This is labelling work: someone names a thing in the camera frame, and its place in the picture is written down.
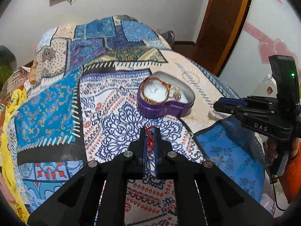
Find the pink heart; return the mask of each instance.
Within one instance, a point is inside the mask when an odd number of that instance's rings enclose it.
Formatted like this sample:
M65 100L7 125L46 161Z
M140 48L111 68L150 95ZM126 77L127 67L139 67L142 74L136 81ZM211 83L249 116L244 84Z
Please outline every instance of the pink heart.
M284 43L283 40L281 39L276 39L274 41L274 50L277 52L279 55L286 55L286 56L291 56L294 58L294 61L296 64L298 64L298 58L296 54L294 54L291 50L287 49L286 44Z
M279 55L286 55L286 56L292 56L295 60L295 63L298 63L298 58L296 54L294 54L292 51L288 50L286 47L286 44L281 39L276 39L274 41L273 47L269 45L267 42L262 41L258 45L258 51L261 58L261 63L270 63L268 60L269 56L279 54Z
M277 52L274 49L271 49L269 44L265 41L259 43L258 51L259 51L262 64L270 63L268 57L277 54Z

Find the heart-shaped tin box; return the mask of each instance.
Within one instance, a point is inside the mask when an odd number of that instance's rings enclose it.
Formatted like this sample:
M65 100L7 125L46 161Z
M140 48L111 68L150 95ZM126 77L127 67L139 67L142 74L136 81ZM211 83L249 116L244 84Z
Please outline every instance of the heart-shaped tin box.
M168 87L170 87L170 98L165 100ZM195 94L189 86L162 71L146 78L137 92L137 109L148 119L165 115L187 116L194 102Z

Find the device handle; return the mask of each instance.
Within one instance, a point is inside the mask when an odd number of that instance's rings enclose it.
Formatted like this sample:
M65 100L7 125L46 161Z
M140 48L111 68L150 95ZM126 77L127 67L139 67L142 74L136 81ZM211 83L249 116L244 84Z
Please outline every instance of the device handle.
M289 159L289 155L292 150L292 144L293 144L294 138L291 137L286 142L278 142L276 151L278 153L278 157L272 162L271 165L271 174L282 176L285 171L286 164Z

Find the wooden door frame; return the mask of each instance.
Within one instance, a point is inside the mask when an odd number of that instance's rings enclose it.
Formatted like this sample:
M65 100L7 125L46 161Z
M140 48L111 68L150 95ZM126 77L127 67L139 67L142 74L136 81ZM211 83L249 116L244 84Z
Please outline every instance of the wooden door frame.
M238 40L238 37L239 37L239 35L242 31L243 25L246 21L246 17L247 17L247 14L249 12L249 7L250 7L250 4L251 4L251 1L252 0L242 0L240 10L239 10L236 22L234 24L233 30L231 32L231 35L229 37L229 40L228 40L228 42L226 44L226 47L225 47L221 57L219 58L219 61L217 62L217 65L216 65L216 67L214 68L214 71L213 71L213 74L215 74L217 76L221 73L222 68L225 66L227 60L230 57L231 52L234 49L234 46L235 46L235 44ZM202 25L201 25L201 29L200 29L200 32L199 32L199 35L198 35L198 38L197 38L196 45L200 42L200 40L202 38L204 29L205 29L205 24L206 24L206 21L208 19L208 15L210 13L210 8L212 6L212 2L213 2L213 0L208 1L208 5L207 5L207 8L206 8L206 12L205 12L204 19L203 19L203 22L202 22Z
M249 7L251 5L251 1L252 0L243 0L241 3L241 7L236 19L236 22L234 24L232 33L230 35L230 38L226 44L226 47L221 55L221 57L219 58L219 61L217 62L217 65L215 66L215 69L213 71L213 74L219 76L221 73L221 70L223 68L223 66L225 66L227 60L229 59L234 46L238 40L238 37L243 29L243 26L245 24L246 21L246 17L248 15L249 12Z

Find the purple heart-shaped box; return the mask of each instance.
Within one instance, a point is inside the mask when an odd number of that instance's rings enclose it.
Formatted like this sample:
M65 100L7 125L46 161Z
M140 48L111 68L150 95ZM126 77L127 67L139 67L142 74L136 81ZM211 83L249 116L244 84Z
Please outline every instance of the purple heart-shaped box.
M160 104L152 104L145 101L141 94L141 86L145 81L147 81L147 78L141 83L137 92L137 109L142 116L148 119L157 119L165 115L184 117L190 114L191 108L195 103L195 94L189 86L179 79L162 71L157 71L150 77L158 77L161 80L170 83L172 86L179 87L182 94L185 95L188 103L181 103L181 100L179 102L171 100Z

